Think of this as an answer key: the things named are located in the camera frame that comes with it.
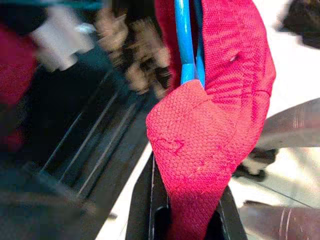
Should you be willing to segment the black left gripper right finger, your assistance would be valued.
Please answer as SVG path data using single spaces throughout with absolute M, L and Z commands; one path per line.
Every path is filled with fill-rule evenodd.
M 209 222 L 207 240 L 247 240 L 238 208 L 227 186 Z

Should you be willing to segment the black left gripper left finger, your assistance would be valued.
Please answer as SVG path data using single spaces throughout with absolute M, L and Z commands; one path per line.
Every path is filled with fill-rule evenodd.
M 125 238 L 165 240 L 170 223 L 167 191 L 152 153 L 133 188 Z

